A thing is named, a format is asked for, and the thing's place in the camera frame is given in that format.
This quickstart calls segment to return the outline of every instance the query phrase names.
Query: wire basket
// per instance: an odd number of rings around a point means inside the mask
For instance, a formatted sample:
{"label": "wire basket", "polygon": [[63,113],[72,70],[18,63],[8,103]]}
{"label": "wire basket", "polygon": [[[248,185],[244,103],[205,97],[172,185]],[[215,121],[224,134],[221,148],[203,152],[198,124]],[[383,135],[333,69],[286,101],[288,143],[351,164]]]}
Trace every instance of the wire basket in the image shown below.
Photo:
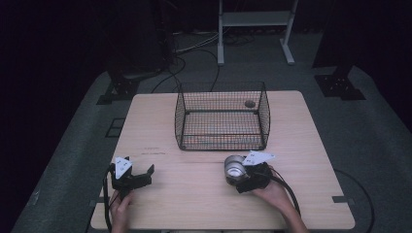
{"label": "wire basket", "polygon": [[264,150],[270,111],[264,83],[181,83],[175,135],[181,150]]}

